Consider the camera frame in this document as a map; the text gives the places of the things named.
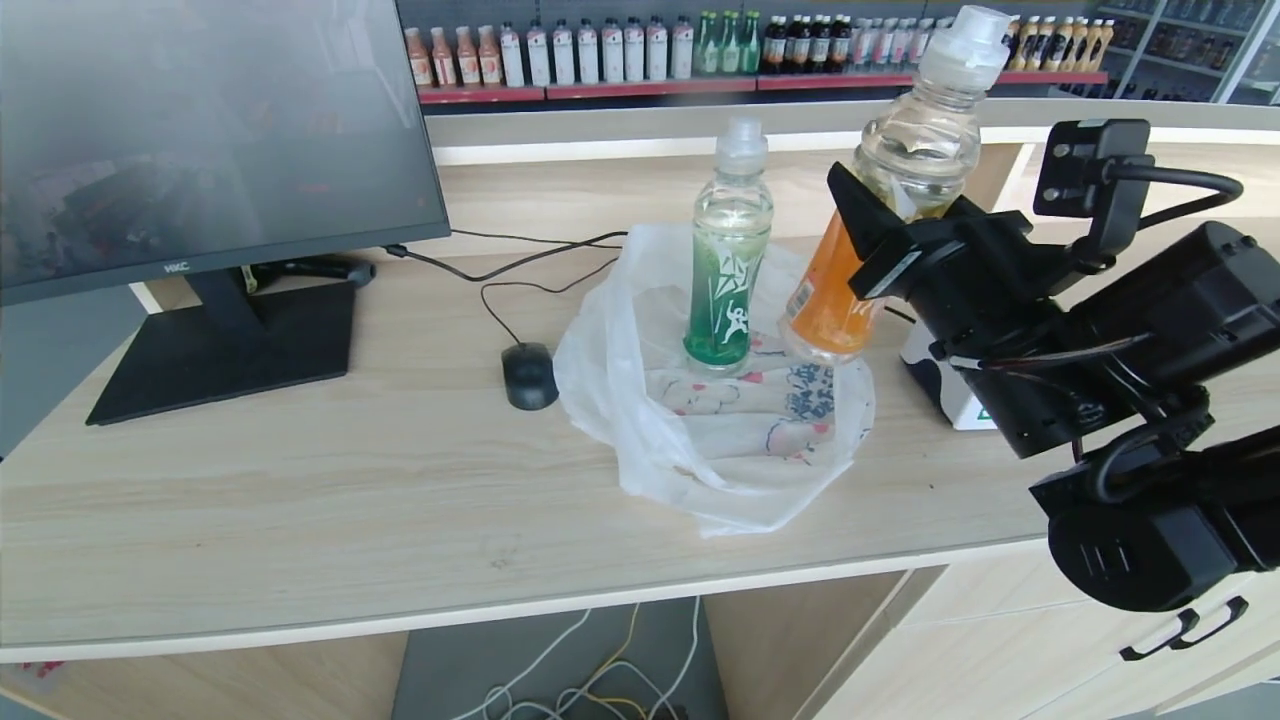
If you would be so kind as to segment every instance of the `orange liquid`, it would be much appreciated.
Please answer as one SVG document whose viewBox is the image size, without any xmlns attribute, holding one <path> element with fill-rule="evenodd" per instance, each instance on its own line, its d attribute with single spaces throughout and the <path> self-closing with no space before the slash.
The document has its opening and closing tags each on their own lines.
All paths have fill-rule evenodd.
<svg viewBox="0 0 1280 720">
<path fill-rule="evenodd" d="M 881 302 L 858 300 L 850 290 L 849 278 L 861 265 L 840 213 L 832 213 L 804 281 L 787 302 L 791 314 L 803 301 L 791 319 L 791 329 L 800 340 L 837 355 L 855 355 L 867 346 Z"/>
</svg>

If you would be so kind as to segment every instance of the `drawer handle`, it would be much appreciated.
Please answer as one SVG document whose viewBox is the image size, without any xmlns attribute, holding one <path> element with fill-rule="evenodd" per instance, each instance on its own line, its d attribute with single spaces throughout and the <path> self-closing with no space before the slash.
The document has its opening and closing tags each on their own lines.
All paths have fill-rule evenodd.
<svg viewBox="0 0 1280 720">
<path fill-rule="evenodd" d="M 1199 624 L 1199 615 L 1194 610 L 1188 607 L 1187 610 L 1183 610 L 1181 612 L 1178 614 L 1178 621 L 1181 623 L 1183 626 L 1176 633 L 1174 633 L 1174 637 L 1157 644 L 1156 647 L 1148 650 L 1147 652 L 1138 652 L 1137 650 L 1133 648 L 1133 646 L 1129 646 L 1120 651 L 1120 659 L 1124 660 L 1125 662 L 1137 662 L 1139 660 L 1146 660 L 1152 655 L 1156 655 L 1157 652 L 1165 650 L 1166 647 L 1171 647 L 1174 643 L 1180 641 L 1183 635 L 1196 629 L 1196 625 Z"/>
<path fill-rule="evenodd" d="M 1228 610 L 1231 611 L 1231 615 L 1228 616 L 1228 619 L 1225 621 L 1222 621 L 1221 625 L 1213 628 L 1212 630 L 1210 630 L 1208 633 L 1206 633 L 1203 637 L 1196 638 L 1194 641 L 1184 641 L 1183 639 L 1183 634 L 1185 634 L 1185 633 L 1180 633 L 1174 639 L 1174 642 L 1169 643 L 1169 650 L 1178 651 L 1178 650 L 1187 650 L 1189 647 L 1196 647 L 1199 643 L 1202 643 L 1202 642 L 1212 638 L 1213 635 L 1221 633 L 1222 630 L 1230 628 L 1231 623 L 1235 623 L 1240 618 L 1244 618 L 1244 614 L 1249 610 L 1249 601 L 1244 600 L 1240 596 L 1235 596 L 1231 600 L 1226 601 L 1226 607 L 1228 607 Z"/>
</svg>

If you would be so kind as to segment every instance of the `computer monitor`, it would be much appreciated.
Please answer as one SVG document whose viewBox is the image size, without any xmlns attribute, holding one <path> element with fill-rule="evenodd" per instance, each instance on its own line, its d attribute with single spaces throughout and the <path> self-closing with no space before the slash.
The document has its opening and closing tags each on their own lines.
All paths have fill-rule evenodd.
<svg viewBox="0 0 1280 720">
<path fill-rule="evenodd" d="M 347 372 L 355 286 L 241 266 L 449 232 L 394 0 L 0 0 L 0 302 L 182 274 L 90 424 Z"/>
</svg>

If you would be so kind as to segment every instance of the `white box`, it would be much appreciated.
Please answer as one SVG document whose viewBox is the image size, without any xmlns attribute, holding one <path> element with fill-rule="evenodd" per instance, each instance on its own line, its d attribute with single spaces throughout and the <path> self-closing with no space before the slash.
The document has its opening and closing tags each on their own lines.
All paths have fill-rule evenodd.
<svg viewBox="0 0 1280 720">
<path fill-rule="evenodd" d="M 957 430 L 995 430 L 996 423 L 969 389 L 964 377 L 947 363 L 938 363 L 929 352 L 933 336 L 924 323 L 911 325 L 902 346 L 902 363 L 942 414 Z"/>
</svg>

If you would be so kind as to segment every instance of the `monitor screen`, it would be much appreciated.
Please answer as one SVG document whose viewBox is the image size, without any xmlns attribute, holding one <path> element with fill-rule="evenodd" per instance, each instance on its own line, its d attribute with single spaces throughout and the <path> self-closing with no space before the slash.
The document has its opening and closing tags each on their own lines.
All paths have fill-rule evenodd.
<svg viewBox="0 0 1280 720">
<path fill-rule="evenodd" d="M 0 301 L 448 233 L 394 0 L 0 4 Z"/>
</svg>

